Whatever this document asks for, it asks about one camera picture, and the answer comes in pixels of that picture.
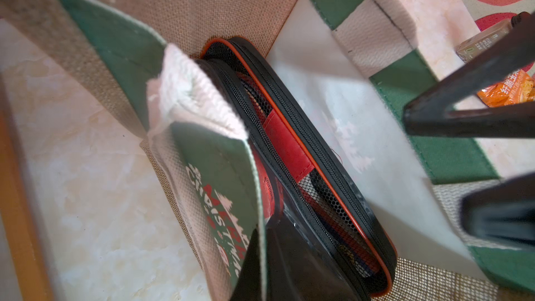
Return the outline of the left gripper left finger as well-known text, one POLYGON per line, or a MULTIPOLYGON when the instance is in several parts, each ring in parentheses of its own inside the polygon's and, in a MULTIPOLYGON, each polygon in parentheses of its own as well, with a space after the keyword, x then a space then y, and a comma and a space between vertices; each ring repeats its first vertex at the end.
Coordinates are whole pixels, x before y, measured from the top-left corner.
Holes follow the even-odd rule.
POLYGON ((269 222, 265 243, 255 231, 231 299, 363 300, 308 235, 286 217, 269 222))

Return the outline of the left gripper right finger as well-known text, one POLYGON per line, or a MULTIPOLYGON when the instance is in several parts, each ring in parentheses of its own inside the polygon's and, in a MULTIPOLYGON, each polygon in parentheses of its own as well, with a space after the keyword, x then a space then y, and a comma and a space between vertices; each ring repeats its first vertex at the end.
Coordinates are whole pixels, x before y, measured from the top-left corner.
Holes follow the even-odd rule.
POLYGON ((475 238, 534 250, 534 174, 464 196, 460 225, 475 238))

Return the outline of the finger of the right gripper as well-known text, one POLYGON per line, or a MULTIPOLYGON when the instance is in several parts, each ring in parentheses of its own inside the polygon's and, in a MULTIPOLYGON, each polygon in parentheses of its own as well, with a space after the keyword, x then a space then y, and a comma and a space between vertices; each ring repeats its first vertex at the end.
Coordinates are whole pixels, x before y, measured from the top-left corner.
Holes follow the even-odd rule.
POLYGON ((534 103, 457 109, 457 104, 534 62, 534 14, 403 109, 409 135, 425 137, 533 138, 534 103))

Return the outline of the burlap canvas tote bag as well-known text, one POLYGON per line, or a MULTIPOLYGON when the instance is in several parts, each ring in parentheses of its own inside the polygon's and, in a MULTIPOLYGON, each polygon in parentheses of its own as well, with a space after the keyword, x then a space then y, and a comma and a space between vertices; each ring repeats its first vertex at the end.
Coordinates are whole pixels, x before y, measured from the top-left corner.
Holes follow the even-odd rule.
POLYGON ((461 0, 1 0, 1 15, 142 138, 213 300, 266 242, 249 135, 198 64, 248 40, 365 198, 397 253, 370 300, 533 300, 534 251, 460 225, 461 200, 534 174, 534 138, 409 135, 403 109, 457 71, 461 0))

